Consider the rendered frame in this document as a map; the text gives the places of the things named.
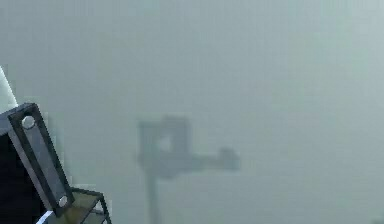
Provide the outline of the black framed olive shelf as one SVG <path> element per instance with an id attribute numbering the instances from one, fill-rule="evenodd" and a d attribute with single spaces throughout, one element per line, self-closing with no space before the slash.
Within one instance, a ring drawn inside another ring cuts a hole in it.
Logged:
<path id="1" fill-rule="evenodd" d="M 60 216 L 47 211 L 35 224 L 112 224 L 101 192 L 73 188 L 74 202 Z"/>

